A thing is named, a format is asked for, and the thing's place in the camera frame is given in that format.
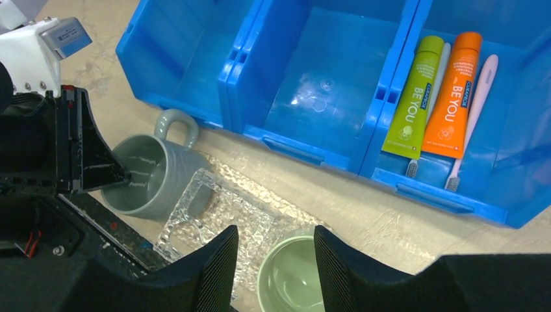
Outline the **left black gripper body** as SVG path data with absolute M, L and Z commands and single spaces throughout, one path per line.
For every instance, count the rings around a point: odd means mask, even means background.
M 1 113 L 1 194 L 81 190 L 81 97 L 16 94 Z

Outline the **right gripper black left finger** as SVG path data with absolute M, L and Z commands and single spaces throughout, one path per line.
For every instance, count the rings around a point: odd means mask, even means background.
M 2 311 L 229 311 L 237 263 L 232 225 L 205 246 L 139 278 L 97 256 L 1 260 Z

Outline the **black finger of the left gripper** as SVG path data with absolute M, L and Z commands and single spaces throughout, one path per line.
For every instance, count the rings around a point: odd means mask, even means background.
M 63 85 L 60 111 L 68 117 L 69 176 L 60 179 L 60 193 L 91 192 L 129 181 L 131 174 L 116 159 L 94 120 L 88 91 Z

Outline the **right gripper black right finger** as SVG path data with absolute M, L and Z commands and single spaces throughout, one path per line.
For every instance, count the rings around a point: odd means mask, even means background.
M 324 226 L 314 250 L 326 311 L 549 311 L 550 255 L 444 255 L 418 274 L 352 248 Z

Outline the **clear plastic holder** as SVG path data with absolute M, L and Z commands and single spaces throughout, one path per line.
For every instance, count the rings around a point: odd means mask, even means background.
M 174 261 L 205 246 L 225 228 L 238 228 L 238 252 L 231 301 L 252 292 L 261 247 L 282 215 L 236 184 L 208 171 L 198 170 L 158 236 L 154 249 Z

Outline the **grey mug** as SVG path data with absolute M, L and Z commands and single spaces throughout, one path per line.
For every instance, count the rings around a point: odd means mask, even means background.
M 186 127 L 182 144 L 167 139 L 174 122 Z M 152 135 L 133 135 L 120 142 L 113 154 L 131 177 L 126 183 L 101 190 L 107 207 L 123 215 L 166 221 L 194 174 L 211 168 L 194 150 L 198 136 L 199 126 L 191 116 L 168 109 L 157 118 Z

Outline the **light green mug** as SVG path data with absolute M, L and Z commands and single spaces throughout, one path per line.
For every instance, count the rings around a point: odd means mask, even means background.
M 324 311 L 314 249 L 314 227 L 282 235 L 262 261 L 257 276 L 262 311 Z

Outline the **clear textured oval tray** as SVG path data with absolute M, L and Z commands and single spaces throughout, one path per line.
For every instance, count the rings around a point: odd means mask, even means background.
M 206 155 L 205 157 L 211 164 L 212 173 L 236 184 L 244 190 L 247 190 L 257 199 L 268 204 L 271 209 L 282 215 L 282 219 L 276 222 L 269 231 L 268 242 L 264 243 L 261 247 L 262 258 L 259 266 L 257 267 L 255 288 L 252 292 L 247 292 L 255 293 L 257 290 L 257 276 L 259 267 L 264 258 L 267 256 L 267 253 L 274 246 L 274 244 L 278 242 L 282 235 L 288 231 L 293 231 L 302 227 L 315 227 L 316 225 L 321 225 L 323 222 L 319 218 L 299 209 L 289 201 L 283 199 L 281 196 L 278 196 L 268 188 L 256 183 L 252 179 L 246 177 L 239 171 L 231 168 L 213 156 Z

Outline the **blue plastic divided bin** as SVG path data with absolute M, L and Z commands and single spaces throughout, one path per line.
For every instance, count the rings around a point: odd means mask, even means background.
M 420 40 L 483 36 L 496 77 L 459 169 L 381 147 Z M 141 1 L 116 47 L 137 99 L 444 211 L 550 207 L 549 1 Z

